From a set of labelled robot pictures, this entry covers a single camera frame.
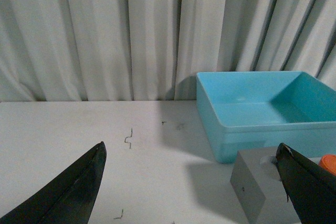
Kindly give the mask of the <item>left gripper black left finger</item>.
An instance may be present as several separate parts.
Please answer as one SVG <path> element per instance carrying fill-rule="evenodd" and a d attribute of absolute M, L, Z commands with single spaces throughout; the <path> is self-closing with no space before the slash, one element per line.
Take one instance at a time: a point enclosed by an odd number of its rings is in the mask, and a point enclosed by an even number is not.
<path fill-rule="evenodd" d="M 100 142 L 1 217 L 1 223 L 88 223 L 105 164 L 106 146 Z"/>

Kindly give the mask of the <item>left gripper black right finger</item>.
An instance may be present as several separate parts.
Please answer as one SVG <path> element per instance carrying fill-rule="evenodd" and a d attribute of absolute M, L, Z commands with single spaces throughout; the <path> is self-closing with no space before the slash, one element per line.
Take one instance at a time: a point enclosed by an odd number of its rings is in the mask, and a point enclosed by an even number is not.
<path fill-rule="evenodd" d="M 335 223 L 335 175 L 284 143 L 276 167 L 301 223 Z"/>

